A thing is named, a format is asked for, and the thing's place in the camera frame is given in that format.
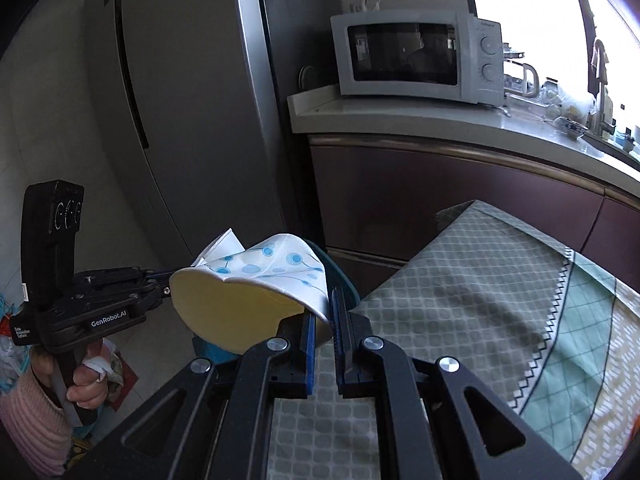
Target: kitchen sink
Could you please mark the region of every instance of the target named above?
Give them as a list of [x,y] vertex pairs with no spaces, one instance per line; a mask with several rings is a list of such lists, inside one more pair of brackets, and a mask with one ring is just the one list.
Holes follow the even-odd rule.
[[599,150],[602,153],[606,153],[607,155],[624,162],[625,164],[631,166],[634,170],[640,171],[640,162],[635,160],[631,155],[629,155],[622,148],[618,148],[614,146],[610,142],[606,140],[599,139],[597,137],[592,137],[590,135],[585,135],[582,137],[585,142],[588,142],[591,146],[593,146],[596,150]]

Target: stainless steel refrigerator door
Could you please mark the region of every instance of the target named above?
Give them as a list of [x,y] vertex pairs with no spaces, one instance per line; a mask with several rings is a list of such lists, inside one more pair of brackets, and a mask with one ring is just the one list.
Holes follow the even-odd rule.
[[191,253],[228,227],[246,246],[286,230],[259,0],[122,0],[122,31],[146,158]]
[[116,41],[115,0],[84,0],[83,12],[89,85],[111,167],[161,261],[169,267],[189,265],[192,254],[162,200],[129,107]]

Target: human hand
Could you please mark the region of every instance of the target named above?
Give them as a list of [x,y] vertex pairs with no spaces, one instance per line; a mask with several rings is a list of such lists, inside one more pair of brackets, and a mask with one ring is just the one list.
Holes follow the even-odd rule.
[[[94,341],[87,346],[87,357],[96,357],[102,352],[102,340]],[[43,347],[31,348],[31,370],[38,380],[47,388],[52,387],[51,375],[53,374],[53,356]],[[75,386],[70,386],[66,391],[66,398],[75,402],[80,408],[95,410],[107,397],[107,381],[98,382],[100,374],[84,365],[80,365],[74,371]]]

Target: white microwave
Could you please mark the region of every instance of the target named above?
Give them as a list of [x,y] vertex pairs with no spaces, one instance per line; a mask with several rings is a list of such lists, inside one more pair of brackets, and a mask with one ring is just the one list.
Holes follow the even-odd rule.
[[343,95],[504,103],[500,23],[450,10],[332,16]]

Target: brown cabinet door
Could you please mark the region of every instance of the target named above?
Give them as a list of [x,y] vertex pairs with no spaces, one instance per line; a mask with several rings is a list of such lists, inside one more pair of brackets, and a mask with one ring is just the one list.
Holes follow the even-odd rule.
[[348,260],[347,258],[341,258],[332,254],[330,256],[342,272],[347,275],[347,278],[351,280],[358,294],[360,294],[360,298],[364,298],[367,294],[376,290],[380,285],[385,283],[386,280],[398,272],[398,269],[391,267]]
[[605,199],[582,254],[640,291],[640,212]]
[[581,250],[598,194],[483,162],[381,148],[312,146],[327,246],[408,260],[437,235],[434,215],[483,200]]

